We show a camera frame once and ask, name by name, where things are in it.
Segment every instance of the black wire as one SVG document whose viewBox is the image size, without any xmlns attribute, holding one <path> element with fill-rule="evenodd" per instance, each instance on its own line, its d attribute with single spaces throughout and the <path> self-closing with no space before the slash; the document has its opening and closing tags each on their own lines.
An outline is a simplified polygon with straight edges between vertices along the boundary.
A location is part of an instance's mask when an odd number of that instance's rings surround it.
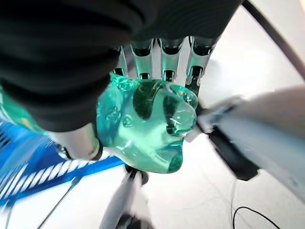
<svg viewBox="0 0 305 229">
<path fill-rule="evenodd" d="M 6 223 L 5 223 L 5 229 L 8 229 L 9 228 L 9 223 L 10 223 L 10 217 L 11 217 L 11 213 L 13 211 L 13 206 L 11 206 L 9 209 L 8 209 L 9 213 L 8 213 L 8 216 L 6 218 Z"/>
<path fill-rule="evenodd" d="M 257 8 L 248 0 L 243 2 L 243 7 L 256 19 L 256 21 L 263 27 L 271 39 L 282 50 L 284 55 L 290 61 L 290 63 L 299 72 L 302 78 L 305 80 L 305 66 L 298 55 L 290 47 L 290 45 L 284 40 L 284 38 L 276 31 L 276 29 L 270 24 L 270 22 L 257 10 Z"/>
<path fill-rule="evenodd" d="M 60 200 L 57 202 L 57 204 L 52 208 L 52 210 L 48 213 L 48 215 L 43 219 L 43 221 L 40 223 L 40 225 L 37 227 L 37 229 L 41 229 L 43 225 L 46 223 L 46 221 L 49 219 L 49 217 L 53 214 L 53 212 L 56 210 L 56 208 L 59 206 L 59 204 L 66 198 L 66 196 L 71 192 L 71 190 L 79 183 L 82 176 L 74 177 L 70 187 L 65 192 L 65 194 L 60 198 Z"/>
<path fill-rule="evenodd" d="M 238 207 L 236 210 L 235 210 L 235 212 L 234 212 L 234 215 L 233 215 L 233 219 L 232 219 L 232 221 L 233 221 L 233 229 L 235 229 L 235 216 L 236 216 L 236 213 L 238 212 L 238 210 L 240 210 L 240 209 L 247 209 L 247 210 L 249 210 L 249 211 L 251 211 L 251 212 L 254 212 L 254 213 L 256 213 L 256 214 L 258 214 L 258 215 L 260 215 L 261 217 L 263 217 L 264 219 L 266 219 L 266 220 L 268 220 L 273 226 L 275 226 L 277 229 L 280 229 L 279 228 L 279 226 L 278 225 L 276 225 L 271 219 L 269 219 L 267 216 L 264 216 L 262 213 L 260 213 L 260 212 L 258 212 L 258 211 L 255 211 L 255 210 L 253 210 L 252 208 L 249 208 L 249 207 L 246 207 L 246 206 L 241 206 L 241 207 Z"/>
<path fill-rule="evenodd" d="M 266 219 L 268 222 L 270 222 L 273 226 L 275 226 L 277 229 L 280 229 L 280 227 L 278 225 L 276 225 L 276 223 L 274 223 L 271 219 L 269 219 L 267 216 L 263 215 L 262 213 L 256 211 L 256 210 L 253 210 L 252 208 L 249 208 L 247 206 L 241 206 L 241 207 L 238 207 L 235 211 L 234 211 L 234 214 L 232 216 L 232 211 L 233 211 L 233 200 L 234 200 L 234 196 L 235 196 L 235 190 L 236 190 L 236 186 L 237 186 L 237 180 L 234 181 L 233 183 L 233 187 L 232 187 L 232 192 L 231 192 L 231 211 L 230 211 L 230 214 L 231 214 L 231 223 L 232 223 L 232 227 L 233 229 L 235 229 L 235 217 L 236 217 L 236 214 L 237 212 L 240 210 L 240 209 L 247 209 L 251 212 L 254 212 L 258 215 L 260 215 L 261 217 L 263 217 L 264 219 Z"/>
</svg>

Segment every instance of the robotic hand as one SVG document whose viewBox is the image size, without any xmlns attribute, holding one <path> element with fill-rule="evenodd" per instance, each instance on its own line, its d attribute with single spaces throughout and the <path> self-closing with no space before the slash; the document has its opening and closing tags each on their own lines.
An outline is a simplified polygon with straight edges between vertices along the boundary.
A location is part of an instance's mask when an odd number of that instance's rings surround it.
<svg viewBox="0 0 305 229">
<path fill-rule="evenodd" d="M 94 144 L 96 103 L 110 81 L 109 72 L 128 74 L 122 46 L 131 45 L 138 78 L 151 79 L 153 40 L 158 39 L 162 78 L 172 82 L 182 42 L 191 36 L 185 84 L 198 94 L 210 55 L 241 3 L 242 0 L 2 1 L 1 85 L 59 144 L 86 141 L 84 145 L 91 146 L 89 152 L 75 153 L 80 155 L 77 159 L 86 158 L 90 151 L 102 152 L 102 145 L 96 149 Z M 296 94 L 304 97 L 304 92 Z M 304 129 L 289 127 L 289 120 L 273 123 L 277 116 L 269 114 L 274 114 L 275 109 L 253 118 L 254 107 L 260 103 L 247 104 L 233 99 L 208 113 L 199 111 L 197 125 L 209 135 L 238 178 L 250 179 L 258 167 L 266 168 L 305 200 L 305 145 L 304 135 L 300 135 Z"/>
<path fill-rule="evenodd" d="M 172 82 L 182 42 L 193 36 L 186 85 L 198 94 L 209 56 L 241 2 L 5 1 L 1 86 L 72 158 L 97 159 L 103 142 L 96 144 L 96 104 L 110 71 L 128 74 L 122 46 L 131 44 L 138 78 L 152 79 L 158 38 L 163 79 Z M 69 147 L 80 140 L 86 147 Z"/>
</svg>

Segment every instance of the white floor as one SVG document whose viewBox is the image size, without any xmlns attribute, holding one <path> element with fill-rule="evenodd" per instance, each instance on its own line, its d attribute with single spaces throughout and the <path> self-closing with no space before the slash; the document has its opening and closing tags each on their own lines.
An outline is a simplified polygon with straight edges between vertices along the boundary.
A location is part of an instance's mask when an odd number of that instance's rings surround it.
<svg viewBox="0 0 305 229">
<path fill-rule="evenodd" d="M 184 83 L 189 47 L 182 50 L 177 83 Z M 154 76 L 160 76 L 160 50 L 154 49 Z M 285 56 L 240 7 L 212 55 L 200 90 L 208 107 L 234 94 L 251 98 L 303 81 Z M 150 174 L 143 188 L 156 229 L 230 229 L 234 177 L 218 158 L 205 135 L 185 142 L 183 167 L 170 175 Z M 121 167 L 84 178 L 67 196 L 44 229 L 97 229 L 118 187 Z M 20 201 L 9 229 L 34 229 L 67 190 L 64 184 Z M 265 171 L 249 182 L 237 183 L 233 207 L 260 211 L 280 228 L 305 228 L 305 205 Z M 241 210 L 236 229 L 273 229 L 260 216 Z"/>
</svg>

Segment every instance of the blue striped object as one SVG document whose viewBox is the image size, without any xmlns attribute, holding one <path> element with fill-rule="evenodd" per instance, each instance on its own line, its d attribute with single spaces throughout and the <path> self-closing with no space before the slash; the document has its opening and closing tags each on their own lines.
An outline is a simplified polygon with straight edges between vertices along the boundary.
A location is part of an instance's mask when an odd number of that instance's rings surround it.
<svg viewBox="0 0 305 229">
<path fill-rule="evenodd" d="M 97 162 L 66 161 L 45 136 L 0 122 L 0 206 L 121 164 L 107 152 Z"/>
</svg>

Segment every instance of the translucent green glass figure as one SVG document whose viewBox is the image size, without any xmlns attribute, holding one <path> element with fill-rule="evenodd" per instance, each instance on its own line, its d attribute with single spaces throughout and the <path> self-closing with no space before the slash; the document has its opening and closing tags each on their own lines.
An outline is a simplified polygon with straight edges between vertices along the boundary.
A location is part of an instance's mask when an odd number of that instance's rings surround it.
<svg viewBox="0 0 305 229">
<path fill-rule="evenodd" d="M 42 131 L 24 109 L 1 93 L 6 120 Z M 196 95 L 184 87 L 112 73 L 97 105 L 98 137 L 134 168 L 172 173 L 182 165 L 182 143 L 195 125 L 196 107 Z"/>
</svg>

